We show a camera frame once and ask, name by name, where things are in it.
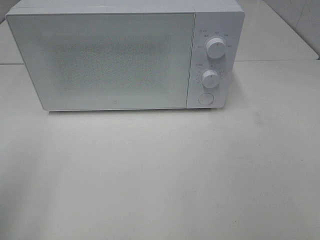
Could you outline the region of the upper white power knob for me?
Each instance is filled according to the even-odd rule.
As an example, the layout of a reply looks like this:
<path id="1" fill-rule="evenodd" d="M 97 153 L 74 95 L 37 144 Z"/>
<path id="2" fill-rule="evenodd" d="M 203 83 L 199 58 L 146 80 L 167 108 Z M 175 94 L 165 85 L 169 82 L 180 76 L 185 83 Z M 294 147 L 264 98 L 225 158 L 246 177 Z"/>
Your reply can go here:
<path id="1" fill-rule="evenodd" d="M 219 59 L 226 53 L 227 42 L 220 36 L 214 36 L 205 43 L 207 56 L 211 59 Z"/>

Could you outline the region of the white microwave door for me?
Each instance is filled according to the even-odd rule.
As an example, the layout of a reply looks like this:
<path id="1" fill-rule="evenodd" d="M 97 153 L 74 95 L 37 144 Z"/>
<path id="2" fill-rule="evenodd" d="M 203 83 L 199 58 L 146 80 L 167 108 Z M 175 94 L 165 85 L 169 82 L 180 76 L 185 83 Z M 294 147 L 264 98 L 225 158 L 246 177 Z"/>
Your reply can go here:
<path id="1" fill-rule="evenodd" d="M 43 109 L 184 108 L 194 14 L 10 15 Z"/>

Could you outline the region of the white microwave oven body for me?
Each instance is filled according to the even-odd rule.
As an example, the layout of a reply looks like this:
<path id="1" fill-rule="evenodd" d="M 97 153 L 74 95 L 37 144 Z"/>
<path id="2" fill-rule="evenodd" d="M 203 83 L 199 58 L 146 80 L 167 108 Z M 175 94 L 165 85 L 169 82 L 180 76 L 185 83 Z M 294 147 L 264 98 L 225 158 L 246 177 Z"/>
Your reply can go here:
<path id="1" fill-rule="evenodd" d="M 245 18 L 245 12 L 234 0 L 21 0 L 8 11 L 5 18 L 8 23 L 8 16 L 20 15 L 185 13 L 194 15 L 186 106 L 155 109 L 221 108 L 226 102 L 232 80 L 232 69 Z M 226 41 L 225 55 L 218 59 L 209 58 L 205 48 L 206 41 L 214 36 Z M 205 88 L 202 85 L 201 76 L 208 70 L 215 70 L 220 76 L 219 85 L 215 88 Z M 212 94 L 213 103 L 200 104 L 199 97 L 202 94 Z"/>

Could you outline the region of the round white door button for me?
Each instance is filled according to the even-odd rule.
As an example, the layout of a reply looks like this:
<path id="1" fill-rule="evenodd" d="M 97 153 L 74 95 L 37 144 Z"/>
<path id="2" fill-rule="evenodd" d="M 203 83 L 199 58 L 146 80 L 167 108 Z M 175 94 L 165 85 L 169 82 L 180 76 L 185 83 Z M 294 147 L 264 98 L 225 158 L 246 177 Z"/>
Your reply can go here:
<path id="1" fill-rule="evenodd" d="M 210 93 L 204 93 L 198 98 L 198 102 L 204 106 L 210 106 L 214 102 L 214 96 Z"/>

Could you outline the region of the white timer knob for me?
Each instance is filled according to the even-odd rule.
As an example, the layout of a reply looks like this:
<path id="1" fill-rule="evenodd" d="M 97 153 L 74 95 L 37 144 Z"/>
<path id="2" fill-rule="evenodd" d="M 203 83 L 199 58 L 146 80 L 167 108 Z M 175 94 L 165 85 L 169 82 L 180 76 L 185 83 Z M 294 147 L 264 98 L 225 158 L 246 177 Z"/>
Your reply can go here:
<path id="1" fill-rule="evenodd" d="M 207 70 L 201 75 L 201 83 L 204 88 L 213 89 L 220 83 L 220 75 L 215 70 Z"/>

